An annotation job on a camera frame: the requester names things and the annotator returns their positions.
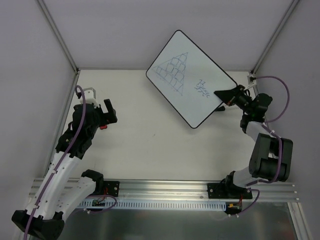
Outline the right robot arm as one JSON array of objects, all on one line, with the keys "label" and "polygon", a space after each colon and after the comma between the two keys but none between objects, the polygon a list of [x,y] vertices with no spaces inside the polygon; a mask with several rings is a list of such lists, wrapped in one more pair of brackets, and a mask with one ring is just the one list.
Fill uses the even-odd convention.
[{"label": "right robot arm", "polygon": [[265,113],[272,97],[260,93],[252,98],[242,85],[216,90],[214,94],[227,106],[236,105],[242,110],[240,128],[252,138],[254,147],[248,166],[230,172],[214,187],[208,187],[208,196],[236,199],[250,194],[249,187],[258,183],[285,182],[290,174],[293,141],[280,137],[266,124]]}]

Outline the red whiteboard eraser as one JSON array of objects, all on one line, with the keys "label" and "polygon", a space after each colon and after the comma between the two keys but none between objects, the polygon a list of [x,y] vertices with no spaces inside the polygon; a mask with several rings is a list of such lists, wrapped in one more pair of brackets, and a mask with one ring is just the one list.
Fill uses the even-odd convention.
[{"label": "red whiteboard eraser", "polygon": [[100,126],[99,128],[100,128],[101,130],[105,130],[105,129],[108,128],[108,126],[107,126],[107,125],[102,125],[102,126]]}]

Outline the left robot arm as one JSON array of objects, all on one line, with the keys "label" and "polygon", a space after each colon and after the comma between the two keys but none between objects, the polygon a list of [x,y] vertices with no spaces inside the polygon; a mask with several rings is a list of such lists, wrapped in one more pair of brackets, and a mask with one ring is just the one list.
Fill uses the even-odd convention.
[{"label": "left robot arm", "polygon": [[24,210],[16,210],[12,222],[24,233],[41,240],[56,240],[68,217],[90,195],[105,193],[104,176],[94,170],[81,174],[77,185],[62,194],[71,173],[92,145],[97,130],[104,130],[118,119],[111,100],[105,99],[107,112],[91,98],[73,107],[72,121],[58,140],[49,170],[38,191]]}]

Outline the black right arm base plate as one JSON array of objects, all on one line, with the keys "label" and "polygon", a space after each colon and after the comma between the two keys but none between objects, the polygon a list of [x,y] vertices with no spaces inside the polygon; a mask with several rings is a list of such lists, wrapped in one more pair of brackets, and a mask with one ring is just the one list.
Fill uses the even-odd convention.
[{"label": "black right arm base plate", "polygon": [[251,200],[253,194],[246,188],[226,183],[208,183],[207,194],[209,199],[240,199]]}]

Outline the white whiteboard black frame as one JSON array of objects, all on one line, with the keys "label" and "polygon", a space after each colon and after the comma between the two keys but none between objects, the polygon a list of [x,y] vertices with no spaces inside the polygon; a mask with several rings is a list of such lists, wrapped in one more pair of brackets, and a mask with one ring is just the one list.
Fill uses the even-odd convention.
[{"label": "white whiteboard black frame", "polygon": [[181,30],[174,32],[145,74],[192,129],[223,104],[215,91],[238,85]]}]

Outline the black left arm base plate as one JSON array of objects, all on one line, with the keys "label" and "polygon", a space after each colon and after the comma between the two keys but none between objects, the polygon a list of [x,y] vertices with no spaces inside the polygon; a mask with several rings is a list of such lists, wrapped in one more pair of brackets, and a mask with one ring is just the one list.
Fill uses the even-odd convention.
[{"label": "black left arm base plate", "polygon": [[113,180],[105,180],[103,182],[103,193],[113,197],[119,196],[120,182]]}]

